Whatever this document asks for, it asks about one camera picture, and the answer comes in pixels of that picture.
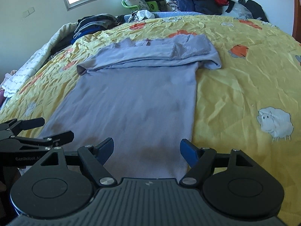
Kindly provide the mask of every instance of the orange flower pattern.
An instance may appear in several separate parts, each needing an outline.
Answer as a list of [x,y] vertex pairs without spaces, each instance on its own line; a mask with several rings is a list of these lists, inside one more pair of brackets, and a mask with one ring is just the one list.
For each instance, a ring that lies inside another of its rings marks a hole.
[[180,34],[184,34],[184,35],[197,35],[195,32],[188,32],[187,30],[178,30],[176,33],[172,33],[170,34],[168,37],[172,38],[176,35],[180,35]]
[[130,26],[130,30],[139,30],[142,29],[146,25],[145,22],[139,23],[139,24],[134,24]]
[[68,49],[66,50],[66,52],[64,52],[64,54],[61,56],[60,59],[63,59],[64,57],[67,56],[67,54],[69,54],[69,53],[71,53],[71,52],[73,52],[73,48],[68,48]]
[[248,50],[248,47],[239,44],[231,48],[228,52],[234,58],[245,58],[248,54]]
[[19,94],[21,94],[22,92],[24,92],[26,90],[26,88],[28,88],[29,86],[32,86],[41,76],[42,76],[43,72],[41,72],[40,74],[38,74],[32,81],[30,81],[29,83],[27,83],[19,92]]
[[246,25],[249,25],[249,26],[252,26],[256,29],[259,29],[259,30],[262,30],[261,27],[259,27],[258,25],[255,25],[252,21],[246,21],[246,20],[239,20],[240,23],[243,23],[243,24],[246,24]]
[[64,70],[69,69],[71,66],[73,66],[73,65],[76,64],[77,62],[78,62],[78,60],[73,60],[73,61],[69,62],[66,66],[64,66],[64,67],[62,68],[62,70],[64,71]]

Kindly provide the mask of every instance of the metal screw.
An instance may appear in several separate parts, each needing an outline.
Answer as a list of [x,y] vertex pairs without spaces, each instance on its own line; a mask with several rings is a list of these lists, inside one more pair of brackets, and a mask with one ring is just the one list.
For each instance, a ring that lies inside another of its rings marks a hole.
[[193,177],[186,177],[182,180],[182,183],[185,185],[194,185],[197,183],[197,180]]
[[111,185],[115,182],[115,180],[111,177],[103,177],[99,180],[102,185]]

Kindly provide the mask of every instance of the wooden door frame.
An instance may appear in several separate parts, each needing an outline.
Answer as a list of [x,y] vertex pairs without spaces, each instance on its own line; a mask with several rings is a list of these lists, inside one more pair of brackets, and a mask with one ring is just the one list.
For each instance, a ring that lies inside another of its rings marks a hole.
[[301,14],[299,14],[299,6],[300,6],[300,0],[295,0],[295,15],[294,15],[294,28],[293,28],[293,37],[294,38],[296,38],[296,36],[297,36],[298,21],[301,17]]

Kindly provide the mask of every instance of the bedsheet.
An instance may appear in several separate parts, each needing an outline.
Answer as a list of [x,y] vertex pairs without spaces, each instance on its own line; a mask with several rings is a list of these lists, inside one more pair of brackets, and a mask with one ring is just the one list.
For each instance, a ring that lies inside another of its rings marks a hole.
[[[301,44],[258,20],[224,16],[180,16],[124,24],[77,40],[28,80],[0,113],[47,121],[78,80],[76,64],[112,42],[205,34],[223,68],[199,69],[192,142],[221,153],[241,149],[280,181],[285,198],[279,217],[301,222]],[[22,132],[37,137],[41,128]]]
[[[172,16],[185,16],[185,15],[201,15],[202,13],[197,12],[153,12],[152,13],[156,19],[158,18],[168,18]],[[130,14],[125,15],[123,18],[128,22],[128,19],[130,18]]]
[[5,89],[4,97],[12,97],[20,87],[32,77],[50,56],[51,49],[66,35],[76,29],[77,23],[68,23],[63,25],[47,42],[37,50],[30,59],[2,86]]

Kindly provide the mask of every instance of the plastic bag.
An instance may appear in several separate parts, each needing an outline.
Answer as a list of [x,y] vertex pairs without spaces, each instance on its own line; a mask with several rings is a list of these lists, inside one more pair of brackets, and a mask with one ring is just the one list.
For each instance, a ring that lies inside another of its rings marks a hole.
[[253,15],[249,9],[240,3],[235,3],[232,11],[238,14],[239,19],[253,19]]
[[147,10],[140,10],[137,12],[137,17],[139,18],[139,21],[146,19],[154,19],[155,16]]
[[155,16],[148,10],[140,10],[133,12],[130,17],[128,18],[128,22],[139,22],[144,19],[154,19]]

